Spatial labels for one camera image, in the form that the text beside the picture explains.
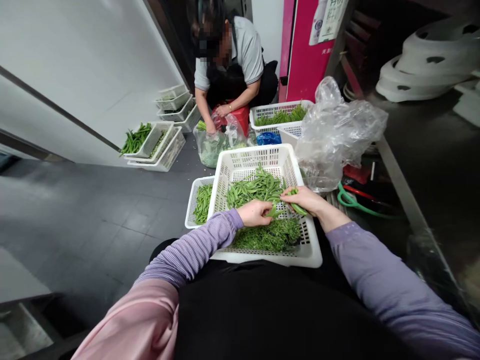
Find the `person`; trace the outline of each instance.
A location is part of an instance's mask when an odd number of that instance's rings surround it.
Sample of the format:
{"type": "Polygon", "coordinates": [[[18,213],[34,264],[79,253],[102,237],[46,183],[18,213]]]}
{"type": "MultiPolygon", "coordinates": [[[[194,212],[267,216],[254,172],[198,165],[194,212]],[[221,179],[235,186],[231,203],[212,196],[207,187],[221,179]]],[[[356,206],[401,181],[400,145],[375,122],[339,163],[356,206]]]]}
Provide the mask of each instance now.
{"type": "Polygon", "coordinates": [[[246,18],[226,14],[223,0],[188,0],[195,50],[195,98],[207,133],[216,132],[211,109],[224,118],[249,104],[270,104],[277,93],[277,61],[265,65],[260,37],[246,18]]]}
{"type": "Polygon", "coordinates": [[[480,358],[469,321],[373,234],[307,187],[291,190],[281,200],[318,218],[358,298],[268,261],[218,261],[205,274],[240,228],[272,221],[272,203],[253,200],[155,254],[73,359],[480,358]]]}

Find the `white plastic basket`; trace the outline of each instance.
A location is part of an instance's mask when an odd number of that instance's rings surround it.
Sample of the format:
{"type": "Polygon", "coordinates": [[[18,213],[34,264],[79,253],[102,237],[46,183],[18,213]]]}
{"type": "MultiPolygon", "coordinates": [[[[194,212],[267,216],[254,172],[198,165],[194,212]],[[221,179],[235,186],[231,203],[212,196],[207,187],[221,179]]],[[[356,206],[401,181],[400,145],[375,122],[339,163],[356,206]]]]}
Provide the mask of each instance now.
{"type": "Polygon", "coordinates": [[[156,122],[155,125],[157,125],[157,129],[160,129],[162,132],[165,132],[165,136],[163,137],[160,146],[156,149],[155,154],[153,154],[152,157],[148,158],[141,158],[141,157],[134,157],[134,156],[124,156],[126,160],[132,160],[137,163],[145,163],[145,164],[155,164],[159,157],[162,155],[162,153],[166,150],[167,146],[170,144],[172,139],[174,138],[176,134],[176,130],[174,128],[174,122],[173,121],[161,121],[161,122],[156,122]]]}
{"type": "Polygon", "coordinates": [[[190,95],[190,98],[188,99],[188,101],[185,103],[185,105],[183,105],[181,110],[179,110],[178,112],[164,113],[165,110],[160,109],[157,111],[156,115],[164,121],[182,122],[187,118],[187,116],[189,115],[189,112],[192,111],[192,109],[194,108],[194,105],[195,105],[194,97],[193,95],[190,95]]]}
{"type": "Polygon", "coordinates": [[[280,133],[281,143],[290,144],[293,150],[295,150],[297,141],[299,140],[300,135],[302,135],[302,125],[279,126],[278,132],[280,133]]]}
{"type": "Polygon", "coordinates": [[[195,211],[195,208],[197,207],[197,194],[199,193],[200,187],[213,184],[214,179],[215,179],[215,176],[207,176],[207,177],[200,177],[193,181],[193,184],[191,185],[190,199],[188,200],[188,207],[186,209],[186,216],[185,216],[185,227],[187,229],[196,229],[201,226],[195,223],[197,218],[194,215],[194,211],[195,211]]]}
{"type": "Polygon", "coordinates": [[[176,122],[175,125],[181,126],[182,133],[191,133],[194,130],[194,127],[199,122],[202,115],[200,114],[199,107],[195,103],[195,98],[193,98],[195,106],[191,110],[190,114],[188,114],[185,121],[176,122]]]}
{"type": "Polygon", "coordinates": [[[179,108],[183,107],[190,97],[188,91],[183,94],[178,95],[172,100],[155,100],[156,106],[162,110],[177,111],[179,108]]]}
{"type": "MultiPolygon", "coordinates": [[[[150,154],[155,148],[155,145],[160,140],[160,137],[162,136],[162,129],[165,127],[160,125],[160,123],[151,123],[151,130],[148,136],[146,137],[145,141],[143,144],[140,146],[140,149],[138,152],[133,152],[133,153],[125,153],[123,154],[123,157],[126,159],[131,159],[131,158],[141,158],[141,159],[147,159],[150,157],[150,154]]],[[[133,131],[133,133],[136,133],[140,129],[140,125],[133,131]]]]}
{"type": "MultiPolygon", "coordinates": [[[[216,166],[208,218],[217,212],[229,209],[227,206],[229,184],[233,181],[243,180],[252,174],[259,163],[265,171],[273,176],[283,177],[287,186],[304,184],[294,149],[290,144],[263,145],[222,151],[216,166]]],[[[277,210],[285,208],[283,202],[277,204],[277,210]]],[[[284,266],[305,268],[318,268],[322,265],[322,253],[313,219],[310,216],[302,216],[290,211],[284,212],[279,217],[298,219],[301,240],[293,251],[272,252],[226,247],[218,250],[211,258],[225,260],[229,263],[265,259],[284,266]]]]}
{"type": "Polygon", "coordinates": [[[158,92],[158,100],[166,101],[166,100],[173,100],[177,96],[182,95],[183,93],[187,92],[187,86],[185,84],[175,85],[164,90],[160,90],[158,92]]]}
{"type": "Polygon", "coordinates": [[[128,162],[128,165],[140,167],[142,169],[150,171],[158,171],[163,173],[168,172],[172,167],[175,159],[179,155],[180,150],[182,150],[185,145],[185,137],[182,134],[182,128],[176,126],[174,130],[176,131],[175,136],[173,137],[172,141],[170,141],[170,144],[168,144],[166,150],[163,152],[163,154],[160,156],[156,163],[146,164],[130,160],[128,162]]]}
{"type": "Polygon", "coordinates": [[[274,134],[280,134],[279,130],[277,129],[279,126],[292,126],[295,124],[300,123],[300,121],[292,121],[292,122],[284,122],[282,124],[276,125],[264,125],[264,126],[256,126],[255,121],[262,117],[267,116],[269,118],[273,118],[276,112],[283,110],[287,115],[290,115],[295,107],[301,104],[304,109],[312,106],[314,103],[309,100],[301,100],[301,101],[290,101],[290,102],[281,102],[277,104],[271,105],[263,105],[263,106],[256,106],[250,109],[250,124],[251,128],[255,131],[255,136],[265,133],[265,132],[272,132],[274,134]]]}

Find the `pink refrigerator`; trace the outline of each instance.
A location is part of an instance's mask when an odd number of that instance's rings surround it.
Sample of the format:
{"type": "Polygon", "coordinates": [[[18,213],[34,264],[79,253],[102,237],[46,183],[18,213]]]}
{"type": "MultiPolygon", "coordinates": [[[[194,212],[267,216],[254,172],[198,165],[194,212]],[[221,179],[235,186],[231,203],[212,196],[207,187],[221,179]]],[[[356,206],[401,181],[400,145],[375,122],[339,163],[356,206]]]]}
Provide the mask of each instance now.
{"type": "Polygon", "coordinates": [[[278,102],[310,100],[324,78],[348,0],[284,0],[278,102]]]}

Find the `purple sleeve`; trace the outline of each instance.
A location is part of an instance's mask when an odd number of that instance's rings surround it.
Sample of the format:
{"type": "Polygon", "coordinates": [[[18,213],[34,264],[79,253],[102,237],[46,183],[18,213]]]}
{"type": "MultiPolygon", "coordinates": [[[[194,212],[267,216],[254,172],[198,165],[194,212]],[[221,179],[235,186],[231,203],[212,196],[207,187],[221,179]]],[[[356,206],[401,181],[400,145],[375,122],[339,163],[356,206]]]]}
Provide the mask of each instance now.
{"type": "Polygon", "coordinates": [[[480,359],[480,333],[355,222],[326,234],[358,297],[425,359],[480,359]]]}
{"type": "Polygon", "coordinates": [[[183,235],[153,259],[133,284],[146,279],[162,279],[176,288],[193,280],[217,249],[234,240],[244,223],[236,209],[217,212],[206,224],[183,235]]]}

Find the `black apron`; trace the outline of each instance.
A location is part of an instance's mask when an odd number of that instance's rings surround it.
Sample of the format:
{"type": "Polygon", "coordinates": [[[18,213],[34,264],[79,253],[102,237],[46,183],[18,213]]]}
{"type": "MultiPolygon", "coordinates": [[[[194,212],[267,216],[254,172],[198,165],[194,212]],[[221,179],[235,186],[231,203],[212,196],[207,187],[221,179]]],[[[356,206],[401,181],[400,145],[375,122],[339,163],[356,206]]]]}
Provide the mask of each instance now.
{"type": "MultiPolygon", "coordinates": [[[[228,18],[231,24],[231,38],[236,48],[237,54],[239,48],[237,46],[237,33],[235,31],[234,16],[228,18]]],[[[268,105],[274,99],[277,93],[278,78],[275,74],[275,68],[265,65],[263,61],[263,74],[260,78],[260,89],[258,95],[249,103],[250,108],[260,105],[268,105]]],[[[230,65],[226,71],[219,70],[213,61],[210,60],[206,70],[206,77],[210,81],[210,88],[206,95],[206,101],[211,109],[217,105],[224,104],[226,100],[234,100],[238,98],[247,88],[245,83],[244,72],[238,63],[230,65]]]]}
{"type": "Polygon", "coordinates": [[[268,261],[179,290],[176,359],[417,359],[360,304],[268,261]]]}

